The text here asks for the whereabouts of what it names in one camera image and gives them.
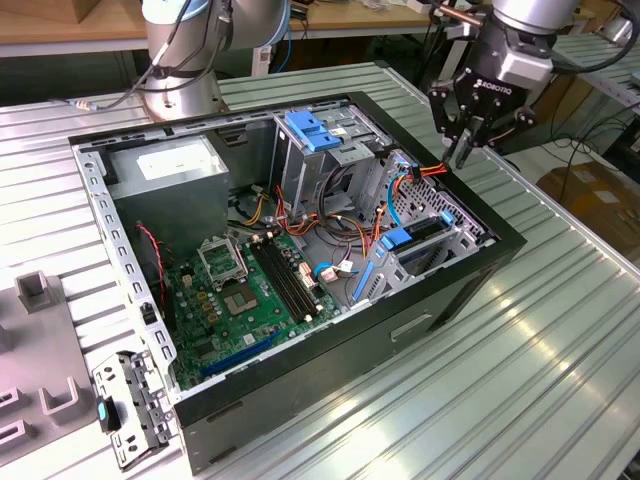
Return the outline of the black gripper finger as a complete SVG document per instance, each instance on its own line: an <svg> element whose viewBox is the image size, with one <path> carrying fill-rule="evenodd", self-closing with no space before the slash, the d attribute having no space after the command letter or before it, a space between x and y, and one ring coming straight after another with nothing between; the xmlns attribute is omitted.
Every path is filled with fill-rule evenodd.
<svg viewBox="0 0 640 480"><path fill-rule="evenodd" d="M437 131L449 141L442 162L462 168L473 150L470 139L474 95L458 94L453 82L436 82L427 97Z"/></svg>
<svg viewBox="0 0 640 480"><path fill-rule="evenodd" d="M537 125L535 112L523 106L502 119L495 116L475 119L469 129L469 135L463 143L462 165L478 149L501 147L506 141Z"/></svg>

